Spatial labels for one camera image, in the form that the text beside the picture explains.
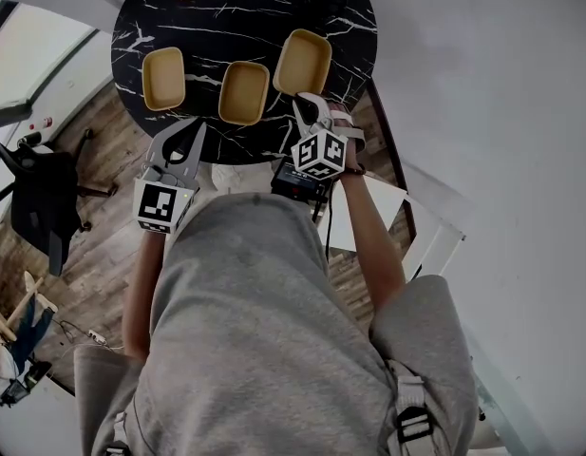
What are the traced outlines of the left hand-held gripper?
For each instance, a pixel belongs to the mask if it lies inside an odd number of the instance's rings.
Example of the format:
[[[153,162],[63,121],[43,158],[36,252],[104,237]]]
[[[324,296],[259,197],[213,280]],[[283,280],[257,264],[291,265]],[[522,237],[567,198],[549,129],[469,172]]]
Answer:
[[[199,190],[196,180],[206,122],[172,123],[152,140],[135,178],[133,217],[143,230],[175,234]]]

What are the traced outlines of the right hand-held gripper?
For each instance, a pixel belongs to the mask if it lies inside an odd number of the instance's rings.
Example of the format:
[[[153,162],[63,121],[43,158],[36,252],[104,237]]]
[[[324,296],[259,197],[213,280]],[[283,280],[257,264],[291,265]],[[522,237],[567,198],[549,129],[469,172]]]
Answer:
[[[321,124],[331,119],[327,101],[317,94],[298,92],[293,97],[293,114],[299,133],[306,134],[292,147],[295,170],[317,181],[343,173],[348,139]]]

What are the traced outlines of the yellow tray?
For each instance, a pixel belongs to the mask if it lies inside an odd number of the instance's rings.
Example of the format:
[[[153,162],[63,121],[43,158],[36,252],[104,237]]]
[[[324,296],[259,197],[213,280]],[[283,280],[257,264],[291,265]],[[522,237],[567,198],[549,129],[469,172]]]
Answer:
[[[286,39],[274,72],[274,88],[285,95],[299,92],[321,95],[331,65],[329,41],[306,29],[296,29]]]
[[[219,117],[228,124],[249,126],[262,117],[270,72],[262,64],[235,61],[226,69],[218,102]]]
[[[185,72],[182,52],[165,47],[149,52],[142,62],[142,93],[151,111],[176,108],[185,99]]]

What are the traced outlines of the person's right forearm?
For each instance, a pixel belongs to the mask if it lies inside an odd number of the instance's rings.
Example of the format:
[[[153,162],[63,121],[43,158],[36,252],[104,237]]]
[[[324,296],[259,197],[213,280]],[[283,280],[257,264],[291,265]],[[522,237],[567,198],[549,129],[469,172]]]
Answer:
[[[364,168],[346,167],[339,182],[346,195],[358,262],[378,314],[406,285],[402,260],[369,193]]]

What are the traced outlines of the person's white trousers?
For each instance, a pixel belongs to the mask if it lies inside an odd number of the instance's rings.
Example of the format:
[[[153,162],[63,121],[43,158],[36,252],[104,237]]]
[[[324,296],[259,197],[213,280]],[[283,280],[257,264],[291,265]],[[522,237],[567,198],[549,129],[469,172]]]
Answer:
[[[220,194],[270,193],[274,176],[269,162],[245,165],[214,164],[211,178]]]

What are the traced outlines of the black electronic box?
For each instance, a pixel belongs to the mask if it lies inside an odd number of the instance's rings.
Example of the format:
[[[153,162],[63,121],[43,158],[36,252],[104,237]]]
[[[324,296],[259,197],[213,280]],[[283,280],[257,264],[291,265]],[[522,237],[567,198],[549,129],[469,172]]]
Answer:
[[[305,203],[327,201],[327,184],[298,172],[291,157],[283,158],[277,166],[271,188],[274,194],[291,200]]]

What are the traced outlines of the white flat board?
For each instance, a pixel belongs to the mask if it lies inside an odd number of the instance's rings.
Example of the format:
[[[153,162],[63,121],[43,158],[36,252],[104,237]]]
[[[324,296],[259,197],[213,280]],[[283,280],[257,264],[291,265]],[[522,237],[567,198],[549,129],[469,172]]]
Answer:
[[[405,190],[382,180],[345,173],[333,187],[318,234],[324,245],[361,257],[393,256],[388,228],[405,198]]]

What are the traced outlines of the black marble round table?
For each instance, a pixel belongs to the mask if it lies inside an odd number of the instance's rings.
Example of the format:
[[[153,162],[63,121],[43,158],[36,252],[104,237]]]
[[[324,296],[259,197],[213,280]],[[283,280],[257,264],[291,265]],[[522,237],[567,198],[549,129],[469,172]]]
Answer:
[[[288,154],[299,138],[291,98],[270,89],[256,124],[226,123],[218,115],[221,83],[234,61],[275,69],[286,39],[302,28],[331,44],[325,95],[354,107],[376,61],[378,29],[370,0],[124,0],[111,42],[115,87],[148,136],[196,116],[207,125],[205,162],[271,161]],[[182,54],[185,98],[153,111],[144,101],[142,63],[147,54],[170,47]]]

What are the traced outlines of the black office chair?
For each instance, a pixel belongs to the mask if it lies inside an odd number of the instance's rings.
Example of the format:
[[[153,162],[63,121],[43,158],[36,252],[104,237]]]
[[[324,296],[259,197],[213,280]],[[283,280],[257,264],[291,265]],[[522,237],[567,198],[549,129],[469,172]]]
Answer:
[[[77,199],[110,198],[118,191],[116,184],[104,191],[79,183],[78,159],[85,143],[93,137],[93,130],[86,129],[73,153],[37,152],[34,147],[41,142],[39,132],[23,137],[14,151],[0,143],[0,160],[14,176],[13,182],[0,191],[0,202],[12,196],[12,229],[48,257],[52,276],[62,274],[74,234],[92,228],[91,223],[81,220]]]

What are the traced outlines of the dark framed window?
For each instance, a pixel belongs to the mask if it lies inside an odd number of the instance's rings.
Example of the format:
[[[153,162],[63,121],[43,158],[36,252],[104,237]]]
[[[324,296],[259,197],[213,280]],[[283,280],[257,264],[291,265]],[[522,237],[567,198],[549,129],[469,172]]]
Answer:
[[[0,28],[0,107],[29,98],[92,30],[50,10],[17,5]]]

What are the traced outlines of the person's grey shirt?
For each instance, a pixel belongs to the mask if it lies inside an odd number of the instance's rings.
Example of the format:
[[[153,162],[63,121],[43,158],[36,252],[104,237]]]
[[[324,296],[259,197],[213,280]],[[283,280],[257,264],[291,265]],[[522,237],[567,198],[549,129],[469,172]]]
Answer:
[[[75,352],[83,456],[466,456],[478,400],[446,281],[363,332],[306,209],[214,199],[163,264],[146,361]]]

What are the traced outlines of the light wooden stand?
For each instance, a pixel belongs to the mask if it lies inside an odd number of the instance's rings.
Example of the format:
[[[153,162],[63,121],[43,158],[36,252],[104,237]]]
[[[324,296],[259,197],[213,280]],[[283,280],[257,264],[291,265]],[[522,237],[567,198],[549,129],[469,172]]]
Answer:
[[[40,277],[38,280],[35,280],[31,273],[24,271],[23,279],[25,282],[26,293],[22,300],[17,304],[8,318],[5,318],[0,313],[0,336],[2,336],[6,341],[10,342],[14,342],[17,339],[17,336],[12,329],[14,328],[16,322],[21,318],[27,305],[29,305],[32,301],[38,301],[42,307],[50,308],[55,313],[58,312],[56,305],[39,293],[39,288],[44,283],[44,279],[42,277]]]

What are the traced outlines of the blue denim cloth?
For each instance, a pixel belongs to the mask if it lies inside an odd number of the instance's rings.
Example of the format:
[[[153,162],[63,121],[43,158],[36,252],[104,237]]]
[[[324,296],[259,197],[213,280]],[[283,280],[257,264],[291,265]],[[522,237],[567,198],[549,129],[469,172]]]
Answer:
[[[28,302],[18,324],[17,339],[10,343],[9,350],[19,374],[24,371],[27,359],[44,338],[54,316],[54,311],[50,307],[44,308],[39,320],[34,323],[35,305],[36,296],[34,295]]]

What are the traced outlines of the black electronic device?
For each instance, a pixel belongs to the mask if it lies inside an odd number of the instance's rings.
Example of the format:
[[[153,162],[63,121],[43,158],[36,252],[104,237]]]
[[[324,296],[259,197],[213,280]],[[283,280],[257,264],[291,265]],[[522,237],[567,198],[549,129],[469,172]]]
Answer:
[[[0,407],[16,405],[30,395],[30,392],[50,371],[52,364],[48,361],[36,361],[30,365],[23,377],[23,381],[12,379],[8,387],[0,395]]]

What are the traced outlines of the dark brown wooden rail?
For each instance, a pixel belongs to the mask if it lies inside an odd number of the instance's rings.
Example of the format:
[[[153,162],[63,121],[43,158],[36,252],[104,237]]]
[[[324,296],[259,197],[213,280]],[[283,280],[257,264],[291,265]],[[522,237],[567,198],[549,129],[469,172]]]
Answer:
[[[402,189],[408,190],[402,162],[377,87],[372,78],[367,81],[367,93],[382,131],[397,183]]]

